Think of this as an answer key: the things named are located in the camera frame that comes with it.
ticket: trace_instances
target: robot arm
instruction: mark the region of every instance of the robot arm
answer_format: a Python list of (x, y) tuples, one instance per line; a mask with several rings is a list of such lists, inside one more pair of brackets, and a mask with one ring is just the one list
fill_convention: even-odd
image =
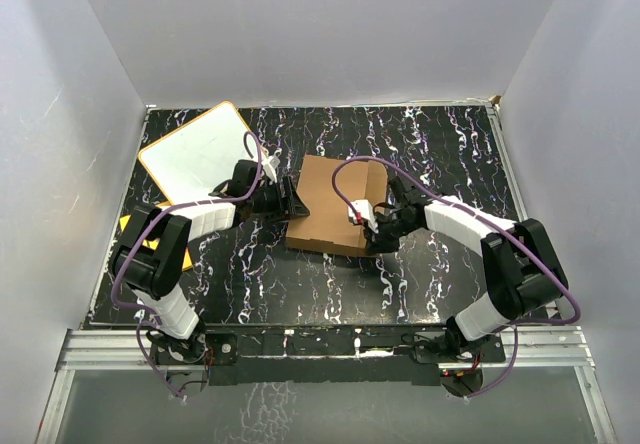
[[(371, 254), (395, 252), (399, 249), (400, 237), (423, 228), (445, 234), (467, 246), (482, 257), (484, 264), (487, 292), (447, 320), (443, 339), (432, 342), (434, 352), (459, 355), (484, 342), (485, 336), (505, 324), (561, 297), (553, 282), (494, 229), (460, 209), (424, 197), (415, 187), (407, 187), (400, 178), (392, 179), (389, 186), (396, 205), (385, 205), (384, 213), (375, 212), (368, 201), (353, 202), (365, 225), (367, 250)], [(461, 202), (452, 196), (443, 196), (443, 199), (452, 204)], [(513, 222), (481, 210), (476, 214), (523, 242), (568, 287), (549, 236), (540, 222), (534, 219)], [(351, 209), (349, 220), (358, 221)]]
[[(155, 249), (141, 247), (127, 268), (124, 281), (142, 303), (154, 309), (161, 324), (147, 338), (182, 361), (197, 361), (204, 351), (204, 324), (189, 305), (178, 280), (187, 244), (202, 236), (238, 226), (253, 215), (266, 221), (289, 220), (309, 215), (288, 176), (276, 180), (277, 160), (270, 158), (263, 167), (260, 186), (250, 199), (237, 205), (216, 202), (221, 197), (246, 194), (257, 171), (255, 161), (237, 162), (231, 179), (210, 194), (211, 203), (173, 211), (155, 226), (150, 241)], [(117, 275), (142, 232), (161, 212), (149, 205), (137, 205), (127, 227), (116, 243), (109, 261)]]

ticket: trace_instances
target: brown cardboard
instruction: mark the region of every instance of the brown cardboard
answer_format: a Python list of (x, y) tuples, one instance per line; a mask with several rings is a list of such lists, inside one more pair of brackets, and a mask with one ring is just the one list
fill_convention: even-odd
[[(305, 251), (367, 256), (362, 226), (347, 218), (347, 205), (331, 186), (331, 176), (339, 159), (304, 156), (298, 179), (298, 196), (311, 215), (289, 222), (287, 247)], [(387, 170), (379, 162), (352, 162), (338, 174), (338, 188), (350, 201), (368, 199), (372, 205), (387, 196)]]

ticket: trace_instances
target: white board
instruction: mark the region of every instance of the white board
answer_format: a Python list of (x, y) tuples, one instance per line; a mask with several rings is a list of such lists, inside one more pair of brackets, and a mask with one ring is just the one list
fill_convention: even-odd
[[(242, 142), (248, 129), (225, 101), (147, 146), (138, 159), (172, 204), (208, 199), (239, 159), (251, 159)], [(255, 155), (253, 139), (247, 144)]]

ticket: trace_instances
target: orange border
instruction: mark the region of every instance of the orange border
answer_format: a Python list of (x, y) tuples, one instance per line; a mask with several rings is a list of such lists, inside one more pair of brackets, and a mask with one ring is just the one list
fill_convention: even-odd
[(160, 139), (158, 139), (155, 142), (152, 142), (151, 144), (149, 144), (147, 147), (145, 147), (144, 149), (140, 149), (138, 151), (138, 161), (140, 161), (140, 164), (142, 164), (142, 167), (144, 167), (145, 171), (147, 171), (147, 174), (149, 174), (151, 176), (151, 179), (153, 179), (153, 182), (156, 183), (156, 186), (158, 186), (160, 188), (160, 190), (162, 191), (162, 194), (167, 198), (167, 202), (169, 204), (171, 204), (172, 206), (175, 204), (171, 199), (169, 199), (169, 197), (167, 196), (167, 193), (165, 192), (165, 190), (162, 188), (162, 186), (160, 185), (160, 183), (156, 180), (155, 176), (153, 175), (153, 173), (149, 170), (149, 168), (145, 165), (144, 161), (142, 160), (142, 158), (140, 157), (140, 155), (146, 151), (147, 149), (155, 146), (156, 144), (158, 144), (160, 141), (166, 139), (167, 137), (169, 137), (171, 134), (174, 134), (182, 129), (184, 129), (185, 127), (187, 127), (189, 124), (193, 124), (194, 122), (196, 122), (198, 119), (200, 119), (201, 117), (206, 116), (207, 114), (209, 114), (212, 111), (215, 111), (218, 107), (224, 105), (224, 104), (231, 104), (231, 106), (233, 107), (234, 111), (236, 111), (236, 114), (238, 115), (238, 117), (240, 118), (240, 120), (242, 121), (242, 123), (244, 124), (244, 126), (247, 128), (248, 131), (250, 131), (251, 129), (249, 129), (249, 126), (247, 125), (247, 123), (245, 122), (245, 120), (243, 119), (243, 117), (240, 115), (240, 113), (238, 112), (238, 108), (233, 104), (233, 102), (231, 101), (222, 101), (220, 104), (212, 107), (211, 109), (209, 109), (206, 112), (203, 112), (202, 114), (200, 114), (198, 117), (191, 119), (189, 122), (187, 122), (186, 124), (183, 124), (182, 126), (178, 127), (177, 129), (174, 129), (173, 131), (171, 131), (169, 134), (167, 134), (166, 136), (162, 136)]

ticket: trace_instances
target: metal frame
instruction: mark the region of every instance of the metal frame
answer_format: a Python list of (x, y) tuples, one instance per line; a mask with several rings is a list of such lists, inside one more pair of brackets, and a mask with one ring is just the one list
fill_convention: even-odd
[[(498, 152), (500, 153), (502, 165), (516, 206), (516, 212), (520, 219), (526, 219), (527, 213), (505, 146), (500, 118), (491, 102), (481, 99), (466, 99), (452, 101), (410, 101), (386, 105), (454, 106), (465, 104), (486, 107), (498, 146)], [(95, 292), (97, 292), (99, 286), (100, 279), (98, 279), (96, 283)], [(510, 329), (505, 330), (501, 333), (501, 337), (507, 357), (506, 362), (485, 363), (482, 365), (484, 368), (505, 367), (511, 358), (513, 352), (513, 331)], [(594, 362), (582, 328), (580, 326), (553, 328), (520, 326), (518, 328), (518, 337), (518, 359), (516, 360), (515, 366), (520, 368), (573, 367), (598, 444), (616, 444), (617, 440), (600, 393), (594, 372)], [(146, 339), (144, 339), (144, 342), (147, 349), (149, 349), (150, 343), (146, 341)], [(366, 356), (360, 354), (357, 357), (341, 357), (345, 359), (361, 359)], [(439, 364), (441, 369), (457, 369), (467, 366), (467, 364), (459, 362)], [(170, 369), (171, 371), (200, 371), (201, 368), (200, 366), (173, 365), (164, 366), (161, 367), (161, 369)], [(65, 340), (60, 354), (55, 381), (36, 439), (36, 444), (55, 443), (69, 400), (75, 371), (86, 370), (139, 370), (148, 372), (150, 368), (147, 366), (138, 348), (135, 331), (133, 330), (71, 331)]]
[(61, 369), (56, 372), (36, 444), (55, 444), (58, 439), (74, 376), (75, 371), (71, 370)]
[[(485, 363), (483, 368), (505, 367), (513, 353), (513, 331), (501, 333), (505, 362)], [(591, 353), (584, 340), (580, 326), (563, 327), (518, 327), (518, 359), (516, 367), (590, 367), (593, 366)], [(144, 340), (147, 351), (151, 344)], [(358, 355), (332, 356), (336, 359), (365, 359), (365, 353)], [(297, 357), (313, 359), (315, 357)], [(469, 364), (444, 362), (441, 369), (464, 369)], [(171, 371), (201, 371), (200, 365), (160, 366)], [(149, 370), (138, 347), (135, 331), (71, 331), (65, 341), (59, 371), (131, 371)]]

